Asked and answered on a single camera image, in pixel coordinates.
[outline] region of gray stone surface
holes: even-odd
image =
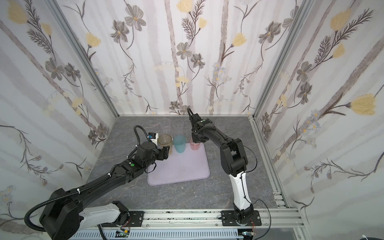
[[[159,120],[163,117],[118,117],[110,132],[109,138],[97,161],[89,181],[108,173],[112,165],[127,158],[136,144],[133,126],[141,125],[147,132],[158,132]],[[169,117],[171,120],[184,120],[185,136],[190,136],[190,122],[188,117]],[[217,117],[209,117],[213,122]],[[224,117],[228,123],[228,136],[240,138],[245,146],[252,149],[257,158],[258,166],[247,173],[247,186],[252,201],[263,200],[269,208],[276,208],[272,188],[260,156],[256,140],[247,117]],[[139,131],[141,139],[144,134]],[[204,143],[207,153],[210,176],[206,179],[150,186],[147,174],[143,174],[132,182],[117,187],[102,196],[90,207],[106,205],[114,200],[121,201],[129,209],[226,209],[233,208],[233,191],[229,176],[223,171],[220,163],[218,147],[212,142]],[[255,157],[249,150],[245,150],[248,157],[247,170],[255,166]],[[255,208],[265,208],[258,201]]]

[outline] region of black mounting plate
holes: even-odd
[[[221,211],[221,222],[223,227],[234,227],[239,226],[236,222],[235,211]],[[260,219],[259,211],[254,211],[251,217],[255,226],[261,226],[262,221]],[[245,226],[252,226],[252,222],[249,221]]]
[[[131,216],[131,220],[129,221],[129,224],[127,224],[124,228],[128,228],[128,226],[141,227],[141,224],[143,223],[144,211],[129,211],[129,215]],[[111,223],[103,223],[101,226],[116,227],[116,225],[113,225]]]

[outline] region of light blue cable tray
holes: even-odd
[[[109,240],[193,240],[193,239],[239,239],[237,229],[142,229],[131,230],[128,237],[116,237],[119,230],[103,230]],[[101,240],[99,230],[81,230],[70,240]]]

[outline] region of wallpaper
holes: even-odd
[[[297,0],[58,0],[120,114],[253,114]]]
[[[25,213],[86,183],[115,118],[44,1],[1,1],[0,29],[0,238],[50,239]]]
[[[315,1],[257,121],[313,240],[383,238],[384,3]]]

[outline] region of blue cup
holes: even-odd
[[[183,135],[177,135],[173,138],[173,144],[178,153],[183,153],[185,151],[185,141],[186,138]]]

